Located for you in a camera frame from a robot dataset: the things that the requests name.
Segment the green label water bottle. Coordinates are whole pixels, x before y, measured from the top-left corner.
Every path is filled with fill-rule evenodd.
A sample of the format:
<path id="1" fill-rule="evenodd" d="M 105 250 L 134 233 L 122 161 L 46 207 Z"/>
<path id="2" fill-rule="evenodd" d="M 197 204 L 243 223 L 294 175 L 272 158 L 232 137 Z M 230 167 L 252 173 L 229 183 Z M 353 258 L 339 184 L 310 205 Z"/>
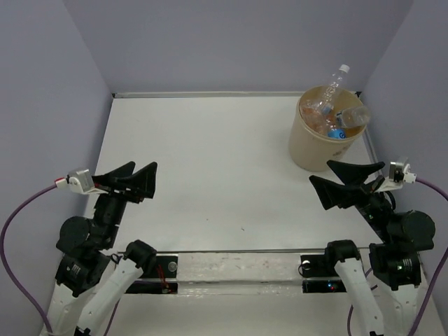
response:
<path id="1" fill-rule="evenodd" d="M 366 106 L 355 106 L 336 113 L 338 125 L 342 128 L 366 126 L 371 119 L 371 112 Z"/>

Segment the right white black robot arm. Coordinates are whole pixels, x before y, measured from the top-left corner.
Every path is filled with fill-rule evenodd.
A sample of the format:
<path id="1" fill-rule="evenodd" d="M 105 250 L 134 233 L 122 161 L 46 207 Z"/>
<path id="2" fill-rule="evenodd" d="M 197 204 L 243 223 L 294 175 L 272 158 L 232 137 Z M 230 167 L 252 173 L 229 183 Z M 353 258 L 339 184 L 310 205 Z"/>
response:
<path id="1" fill-rule="evenodd" d="M 396 212 L 391 193 L 406 183 L 417 182 L 416 174 L 406 160 L 392 162 L 388 176 L 378 175 L 373 181 L 368 181 L 368 177 L 378 173 L 383 162 L 350 164 L 329 160 L 327 165 L 340 183 L 315 175 L 309 180 L 324 209 L 355 207 L 379 237 L 380 243 L 369 246 L 370 267 L 379 281 L 378 287 L 388 295 L 390 312 L 381 311 L 358 247 L 349 239 L 331 241 L 323 254 L 310 261 L 302 260 L 303 276 L 338 276 L 366 335 L 414 334 L 421 318 L 416 312 L 421 285 L 419 252 L 433 249 L 435 223 L 421 211 Z"/>

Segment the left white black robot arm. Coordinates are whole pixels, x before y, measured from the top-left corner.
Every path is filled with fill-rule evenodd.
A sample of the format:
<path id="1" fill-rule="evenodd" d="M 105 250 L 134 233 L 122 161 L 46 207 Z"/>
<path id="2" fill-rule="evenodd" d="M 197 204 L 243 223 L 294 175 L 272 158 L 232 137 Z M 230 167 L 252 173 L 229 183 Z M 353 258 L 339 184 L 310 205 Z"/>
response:
<path id="1" fill-rule="evenodd" d="M 56 247 L 63 258 L 55 275 L 55 287 L 42 335 L 95 335 L 113 306 L 139 278 L 155 268 L 157 251 L 136 240 L 127 245 L 112 275 L 99 288 L 111 257 L 125 208 L 155 195 L 158 164 L 140 170 L 130 161 L 108 173 L 93 176 L 76 169 L 55 180 L 58 189 L 96 195 L 92 217 L 72 216 L 59 231 Z"/>

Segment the orange bottle white cap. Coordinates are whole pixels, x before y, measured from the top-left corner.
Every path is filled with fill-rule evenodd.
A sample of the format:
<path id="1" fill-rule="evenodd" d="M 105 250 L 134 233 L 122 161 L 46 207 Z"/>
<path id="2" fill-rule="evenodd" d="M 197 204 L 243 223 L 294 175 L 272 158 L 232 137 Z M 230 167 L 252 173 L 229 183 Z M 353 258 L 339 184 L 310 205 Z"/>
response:
<path id="1" fill-rule="evenodd" d="M 302 105 L 300 107 L 300 112 L 302 119 L 308 127 L 313 130 L 317 130 L 320 126 L 322 126 L 322 115 L 315 108 Z"/>

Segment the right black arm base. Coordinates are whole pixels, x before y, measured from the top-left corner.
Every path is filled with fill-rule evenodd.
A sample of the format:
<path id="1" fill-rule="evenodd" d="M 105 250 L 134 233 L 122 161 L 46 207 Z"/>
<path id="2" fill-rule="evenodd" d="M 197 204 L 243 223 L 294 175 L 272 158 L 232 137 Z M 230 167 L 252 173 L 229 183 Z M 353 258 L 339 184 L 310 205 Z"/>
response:
<path id="1" fill-rule="evenodd" d="M 302 277 L 302 292 L 345 293 L 347 290 L 335 271 L 337 261 L 351 258 L 354 243 L 349 240 L 329 242 L 322 254 L 304 254 L 300 256 L 298 273 Z"/>

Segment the clear bottle without cap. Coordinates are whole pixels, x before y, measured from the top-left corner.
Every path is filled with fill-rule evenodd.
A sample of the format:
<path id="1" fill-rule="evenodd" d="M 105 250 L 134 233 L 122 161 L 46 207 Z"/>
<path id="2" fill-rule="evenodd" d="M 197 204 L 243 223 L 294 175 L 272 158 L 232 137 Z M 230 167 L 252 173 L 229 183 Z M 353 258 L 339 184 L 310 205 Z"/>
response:
<path id="1" fill-rule="evenodd" d="M 314 107 L 323 116 L 328 115 L 334 107 L 335 101 L 345 87 L 350 66 L 342 64 L 330 77 L 327 85 L 324 85 L 314 100 Z"/>

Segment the clear bottle blue cap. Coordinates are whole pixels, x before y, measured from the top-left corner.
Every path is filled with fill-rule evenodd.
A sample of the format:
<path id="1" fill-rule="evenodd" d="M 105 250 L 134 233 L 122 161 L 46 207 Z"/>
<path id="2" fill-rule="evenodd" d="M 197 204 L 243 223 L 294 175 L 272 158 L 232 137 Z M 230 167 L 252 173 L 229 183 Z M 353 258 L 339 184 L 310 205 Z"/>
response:
<path id="1" fill-rule="evenodd" d="M 305 106 L 314 107 L 314 101 L 308 99 L 305 103 Z M 333 114 L 333 109 L 328 115 L 322 115 L 322 126 L 318 129 L 314 130 L 315 132 L 327 136 L 332 139 L 346 139 L 345 131 L 337 125 L 337 121 L 335 119 L 335 115 Z"/>

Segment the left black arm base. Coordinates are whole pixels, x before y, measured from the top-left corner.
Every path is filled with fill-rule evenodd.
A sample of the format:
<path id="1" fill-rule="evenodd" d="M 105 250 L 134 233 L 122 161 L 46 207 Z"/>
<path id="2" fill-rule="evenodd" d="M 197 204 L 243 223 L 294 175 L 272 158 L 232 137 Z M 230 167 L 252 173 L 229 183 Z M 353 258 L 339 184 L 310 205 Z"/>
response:
<path id="1" fill-rule="evenodd" d="M 177 271 L 179 257 L 176 254 L 158 254 L 155 266 L 145 271 L 125 291 L 126 294 L 171 295 L 178 293 Z"/>

